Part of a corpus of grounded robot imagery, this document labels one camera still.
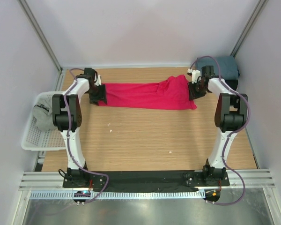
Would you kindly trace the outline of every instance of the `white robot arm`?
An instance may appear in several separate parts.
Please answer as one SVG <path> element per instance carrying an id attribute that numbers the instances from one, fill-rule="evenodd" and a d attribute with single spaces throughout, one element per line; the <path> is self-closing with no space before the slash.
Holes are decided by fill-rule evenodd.
<path id="1" fill-rule="evenodd" d="M 227 161 L 230 147 L 237 135 L 236 131 L 247 120 L 247 106 L 242 98 L 226 88 L 228 85 L 223 79 L 220 80 L 214 76 L 213 67 L 206 66 L 206 68 L 202 68 L 202 72 L 204 76 L 201 76 L 198 70 L 188 70 L 188 74 L 192 75 L 192 81 L 188 83 L 188 87 L 190 100 L 205 96 L 207 91 L 212 92 L 218 97 L 214 115 L 214 123 L 218 134 L 211 155 L 203 166 L 203 180 L 206 183 L 208 181 L 210 181 L 209 183 L 214 183 L 227 178 L 223 159 Z"/>
<path id="2" fill-rule="evenodd" d="M 73 84 L 62 94 L 55 94 L 52 96 L 53 123 L 61 132 L 66 143 L 68 156 L 67 177 L 82 182 L 85 180 L 89 181 L 89 173 L 86 173 L 77 166 L 78 164 L 80 167 L 87 170 L 87 164 L 82 154 L 79 136 L 82 123 L 80 103 L 85 93 L 89 94 L 89 102 L 91 104 L 97 105 L 99 101 L 106 102 L 105 85 L 101 85 L 100 75 L 92 68 L 85 68 L 84 74 L 76 76 Z M 69 116 L 66 110 L 64 96 L 66 96 L 69 105 L 71 126 L 69 124 Z"/>

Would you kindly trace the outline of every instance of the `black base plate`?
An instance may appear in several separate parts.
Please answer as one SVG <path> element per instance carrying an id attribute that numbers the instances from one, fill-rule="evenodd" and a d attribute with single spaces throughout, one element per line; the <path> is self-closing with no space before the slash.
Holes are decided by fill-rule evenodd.
<path id="1" fill-rule="evenodd" d="M 219 186 L 218 181 L 205 182 L 201 171 L 107 171 L 99 172 L 109 176 L 109 183 L 105 192 L 191 192 L 196 187 Z M 94 191 L 100 191 L 106 182 L 106 177 L 91 175 Z M 222 186 L 229 186 L 229 179 L 221 181 Z M 64 188 L 88 188 L 89 182 L 85 180 L 67 180 Z"/>
<path id="2" fill-rule="evenodd" d="M 219 186 L 219 180 L 205 180 L 201 171 L 188 171 L 185 175 L 187 179 L 187 185 L 189 187 L 217 187 Z M 224 179 L 221 180 L 221 186 L 230 186 L 227 172 Z"/>
<path id="3" fill-rule="evenodd" d="M 84 179 L 64 179 L 63 188 L 88 188 L 89 181 Z"/>

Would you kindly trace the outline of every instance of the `pink t-shirt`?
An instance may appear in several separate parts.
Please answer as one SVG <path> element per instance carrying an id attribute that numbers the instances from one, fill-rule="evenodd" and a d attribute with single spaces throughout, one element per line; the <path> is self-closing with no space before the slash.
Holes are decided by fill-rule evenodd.
<path id="1" fill-rule="evenodd" d="M 107 105 L 146 109 L 196 109 L 189 100 L 188 80 L 184 75 L 171 76 L 160 83 L 105 83 Z"/>

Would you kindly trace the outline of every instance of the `wooden table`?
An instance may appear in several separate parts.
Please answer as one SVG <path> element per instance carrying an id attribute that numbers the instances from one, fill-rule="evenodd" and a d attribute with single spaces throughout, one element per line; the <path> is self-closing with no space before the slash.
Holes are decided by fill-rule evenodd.
<path id="1" fill-rule="evenodd" d="M 184 67 L 98 69 L 105 83 L 160 82 L 185 74 Z M 63 90 L 73 82 L 67 71 Z M 92 171 L 202 169 L 216 138 L 217 98 L 195 100 L 196 110 L 152 110 L 99 107 L 81 100 L 81 147 Z M 245 131 L 235 138 L 227 163 L 236 169 L 256 168 Z M 42 171 L 66 170 L 65 150 L 48 151 Z"/>

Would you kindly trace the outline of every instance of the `plastic basket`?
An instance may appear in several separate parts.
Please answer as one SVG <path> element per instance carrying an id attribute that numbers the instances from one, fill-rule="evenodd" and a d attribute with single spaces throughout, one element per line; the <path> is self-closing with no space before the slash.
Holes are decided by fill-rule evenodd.
<path id="1" fill-rule="evenodd" d="M 39 101 L 39 99 L 52 97 L 54 94 L 61 93 L 63 93 L 63 91 L 49 91 L 40 93 L 37 96 L 35 104 Z M 66 149 L 64 139 L 57 129 L 42 131 L 35 126 L 36 121 L 37 119 L 32 115 L 31 111 L 21 143 L 21 146 L 24 150 L 56 151 Z"/>

